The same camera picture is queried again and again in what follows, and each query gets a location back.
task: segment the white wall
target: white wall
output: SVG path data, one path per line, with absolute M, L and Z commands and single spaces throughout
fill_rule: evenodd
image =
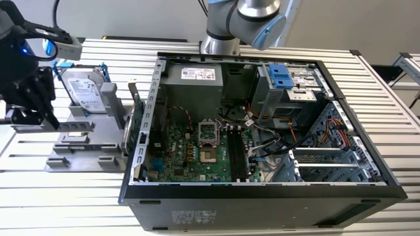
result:
M 420 0 L 303 0 L 287 47 L 357 49 L 369 63 L 420 53 Z
M 53 0 L 13 2 L 28 21 L 52 26 Z M 205 36 L 207 18 L 196 0 L 61 0 L 57 23 L 85 38 L 115 35 L 197 42 Z

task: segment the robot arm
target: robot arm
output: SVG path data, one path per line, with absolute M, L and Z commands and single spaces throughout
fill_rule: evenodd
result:
M 27 43 L 27 39 L 33 38 L 47 39 L 52 43 L 51 57 L 33 55 Z M 55 129 L 59 128 L 51 105 L 55 100 L 52 70 L 51 67 L 39 67 L 39 61 L 51 61 L 57 55 L 77 59 L 79 52 L 80 42 L 63 29 L 28 22 L 15 3 L 0 1 L 0 95 L 8 104 L 7 122 L 39 125 L 45 120 Z
M 201 54 L 237 55 L 240 40 L 265 50 L 287 23 L 280 0 L 209 0 L 207 37 Z

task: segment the white label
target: white label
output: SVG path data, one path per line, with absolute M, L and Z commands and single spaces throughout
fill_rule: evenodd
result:
M 183 68 L 183 80 L 216 80 L 216 70 L 204 68 Z
M 175 224 L 212 224 L 216 219 L 216 210 L 172 210 Z
M 251 125 L 253 125 L 255 121 L 252 119 L 249 119 L 247 122 L 245 122 L 245 125 L 249 127 Z
M 80 106 L 89 112 L 104 112 L 105 107 L 95 82 L 89 79 L 68 79 L 68 83 Z
M 69 146 L 68 148 L 69 148 L 69 149 L 79 149 L 79 150 L 84 150 L 84 147 L 83 147 L 83 146 Z
M 304 79 L 301 78 L 293 78 L 295 84 L 304 84 Z

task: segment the green circuit board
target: green circuit board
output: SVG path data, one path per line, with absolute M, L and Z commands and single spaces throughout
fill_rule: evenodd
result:
M 168 151 L 163 158 L 164 167 L 159 173 L 159 182 L 232 182 L 227 131 L 220 131 L 216 148 L 199 147 L 197 128 L 196 126 L 187 139 L 184 126 L 169 127 Z M 245 148 L 252 145 L 249 130 L 243 131 L 243 141 L 245 152 Z M 257 168 L 249 176 L 249 181 L 260 182 Z

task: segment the motherboard chip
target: motherboard chip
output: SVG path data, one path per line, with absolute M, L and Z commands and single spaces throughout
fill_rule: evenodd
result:
M 216 163 L 216 149 L 213 148 L 201 148 L 200 149 L 200 162 L 203 163 Z
M 173 175 L 183 176 L 184 175 L 184 169 L 175 169 L 173 170 Z

